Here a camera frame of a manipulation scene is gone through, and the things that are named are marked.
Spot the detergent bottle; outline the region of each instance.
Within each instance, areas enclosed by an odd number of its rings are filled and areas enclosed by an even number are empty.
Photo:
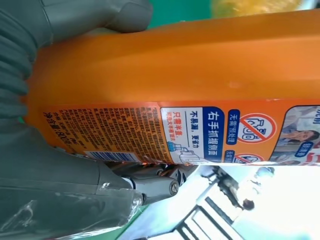
[[[262,14],[54,44],[27,81],[24,120],[53,147],[97,160],[317,165],[318,19]]]

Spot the prohibition symbol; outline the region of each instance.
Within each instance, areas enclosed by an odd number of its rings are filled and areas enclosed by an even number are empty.
[[[273,137],[276,128],[275,120],[268,115],[247,114],[240,118],[238,140],[245,144],[263,143]]]
[[[235,164],[251,164],[254,162],[263,162],[263,158],[260,155],[253,153],[240,153],[234,156]]]

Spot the barcode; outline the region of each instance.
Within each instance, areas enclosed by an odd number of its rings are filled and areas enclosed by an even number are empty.
[[[86,151],[88,156],[96,160],[107,160],[117,162],[140,162],[134,153],[128,152],[107,152],[107,151]]]

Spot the bolt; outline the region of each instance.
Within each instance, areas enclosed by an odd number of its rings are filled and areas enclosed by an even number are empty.
[[[172,195],[176,195],[179,190],[179,184],[176,181],[174,181],[170,186],[170,191]]]

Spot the product label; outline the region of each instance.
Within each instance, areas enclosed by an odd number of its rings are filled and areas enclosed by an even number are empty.
[[[318,100],[63,105],[42,114],[70,152],[97,160],[320,163]]]

